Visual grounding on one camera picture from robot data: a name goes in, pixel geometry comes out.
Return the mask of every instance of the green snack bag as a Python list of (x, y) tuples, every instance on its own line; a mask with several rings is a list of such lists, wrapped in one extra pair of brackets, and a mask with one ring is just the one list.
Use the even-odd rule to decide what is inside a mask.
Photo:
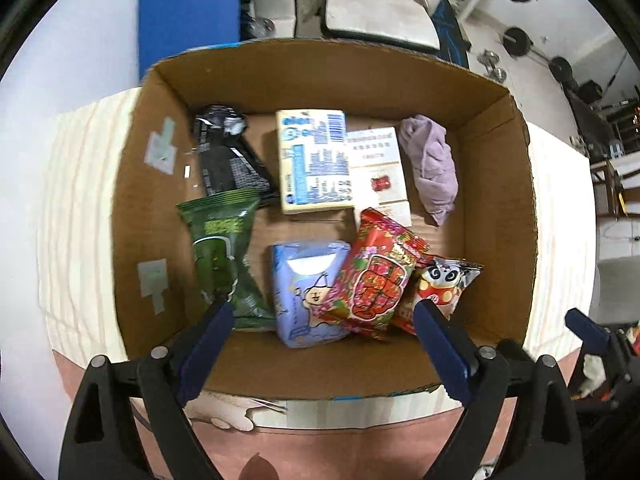
[(275, 330), (275, 316), (245, 264), (259, 203), (258, 190), (243, 187), (177, 205), (193, 239), (204, 301), (231, 301), (240, 330)]

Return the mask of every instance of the cable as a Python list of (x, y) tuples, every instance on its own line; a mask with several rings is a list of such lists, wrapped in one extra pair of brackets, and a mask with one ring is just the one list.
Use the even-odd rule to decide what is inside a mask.
[(625, 55), (622, 56), (622, 60), (620, 61), (620, 64), (618, 65), (617, 70), (614, 72), (614, 74), (611, 77), (611, 79), (609, 79), (609, 83), (607, 83), (607, 87), (604, 89), (604, 92), (602, 93), (602, 97), (600, 98), (601, 100), (604, 99), (604, 96), (607, 95), (607, 91), (609, 91), (609, 88), (611, 88), (611, 85), (613, 85), (613, 82), (616, 80), (616, 77), (618, 76), (618, 73), (622, 69), (622, 66), (624, 65), (624, 63), (626, 61), (626, 56), (628, 56), (628, 54), (629, 53), (625, 50)]
[(635, 236), (607, 236), (607, 232), (612, 227), (615, 227), (616, 225), (618, 225), (618, 222), (619, 220), (616, 220), (615, 223), (611, 224), (609, 227), (604, 229), (604, 231), (601, 234), (602, 238), (606, 238), (607, 240), (618, 240), (618, 241), (628, 240), (630, 242), (640, 242), (640, 237), (635, 237)]

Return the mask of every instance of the tape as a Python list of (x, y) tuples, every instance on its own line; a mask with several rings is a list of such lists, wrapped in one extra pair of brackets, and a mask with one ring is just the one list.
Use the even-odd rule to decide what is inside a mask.
[(162, 292), (169, 288), (169, 279), (166, 273), (166, 259), (152, 262), (140, 262), (138, 264), (138, 277), (140, 279), (140, 294), (143, 298), (151, 296), (156, 316), (164, 312), (164, 299)]
[(165, 117), (162, 123), (162, 131), (151, 132), (146, 146), (145, 164), (165, 174), (174, 174), (175, 155), (178, 148), (171, 144), (174, 138), (175, 121), (171, 117)]

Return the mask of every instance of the white wall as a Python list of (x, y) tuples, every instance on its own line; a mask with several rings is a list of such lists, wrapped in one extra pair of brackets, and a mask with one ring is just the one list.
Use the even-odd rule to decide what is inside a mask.
[[(574, 63), (589, 45), (599, 44), (612, 31), (587, 0), (481, 0), (478, 9), (509, 26), (522, 28), (548, 56), (564, 56)], [(541, 37), (548, 37), (546, 44)]]
[[(574, 77), (578, 83), (593, 79), (604, 90), (625, 54), (625, 47), (618, 38), (614, 37), (577, 61), (574, 64)], [(618, 76), (606, 92), (601, 104), (612, 104), (635, 97), (634, 85), (640, 86), (640, 72), (633, 60), (626, 56)]]
[(137, 86), (137, 2), (59, 0), (0, 81), (0, 411), (46, 479), (57, 478), (70, 407), (38, 308), (46, 118)]

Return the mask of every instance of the purple cloth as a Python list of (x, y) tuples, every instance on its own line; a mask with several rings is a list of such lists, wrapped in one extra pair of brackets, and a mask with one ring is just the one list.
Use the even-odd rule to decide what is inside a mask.
[(437, 225), (453, 211), (458, 194), (456, 167), (451, 148), (444, 141), (447, 131), (424, 115), (400, 124), (400, 145), (414, 167), (414, 182), (420, 200)]

